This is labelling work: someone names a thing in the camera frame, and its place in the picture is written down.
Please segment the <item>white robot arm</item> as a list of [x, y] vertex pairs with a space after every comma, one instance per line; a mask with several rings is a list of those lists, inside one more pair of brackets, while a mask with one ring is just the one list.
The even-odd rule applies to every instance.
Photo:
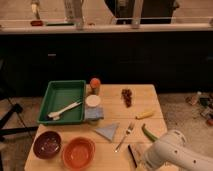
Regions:
[[142, 161], [148, 171], [156, 171], [166, 162], [187, 171], [213, 171], [213, 158], [185, 147], [186, 138], [178, 130], [170, 130], [143, 153]]

